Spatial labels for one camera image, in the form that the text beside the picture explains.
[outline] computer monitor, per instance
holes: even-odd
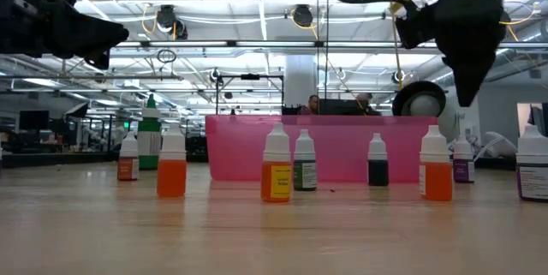
[[[319,114],[328,116],[367,115],[365,109],[369,107],[369,103],[366,100],[362,100],[360,104],[363,109],[355,99],[321,99],[319,101]]]

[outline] dropper bottle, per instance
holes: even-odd
[[[266,136],[260,197],[266,202],[287,202],[291,196],[291,151],[281,123]]]
[[[517,140],[516,162],[520,198],[548,202],[548,138],[535,125]]]
[[[379,133],[373,134],[367,154],[367,183],[369,186],[388,186],[388,154]]]
[[[158,162],[159,197],[182,197],[187,187],[187,149],[179,124],[171,124],[164,135]]]
[[[308,135],[308,129],[301,129],[301,135],[295,143],[293,162],[293,188],[299,191],[314,191],[318,186],[316,171],[316,152],[314,140]]]
[[[472,146],[461,134],[453,146],[453,177],[455,182],[474,182],[474,172]]]
[[[139,152],[133,131],[122,141],[117,176],[118,181],[135,181],[139,178]]]
[[[139,122],[139,167],[141,170],[156,170],[158,155],[162,145],[162,123],[158,120],[160,111],[156,109],[154,95],[146,101],[143,108],[143,121]]]
[[[438,125],[428,126],[420,149],[419,191],[427,200],[453,200],[453,173],[447,140]]]

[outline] person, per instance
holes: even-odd
[[[376,111],[373,108],[371,108],[371,105],[369,104],[369,101],[373,98],[373,95],[371,93],[360,93],[356,96],[356,100],[361,103],[361,106],[366,111],[366,115],[368,116],[382,116],[382,113],[380,111]]]
[[[299,110],[300,115],[317,115],[318,114],[318,95],[310,95],[308,98],[308,105],[301,106]]]

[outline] pillar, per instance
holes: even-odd
[[[286,56],[283,79],[285,106],[306,105],[308,98],[316,94],[318,87],[316,57],[314,55]]]

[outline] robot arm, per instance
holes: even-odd
[[[444,63],[453,70],[461,106],[472,104],[495,61],[505,36],[503,0],[438,0],[418,9],[411,0],[352,0],[351,3],[396,2],[406,11],[396,28],[406,49],[435,39]]]

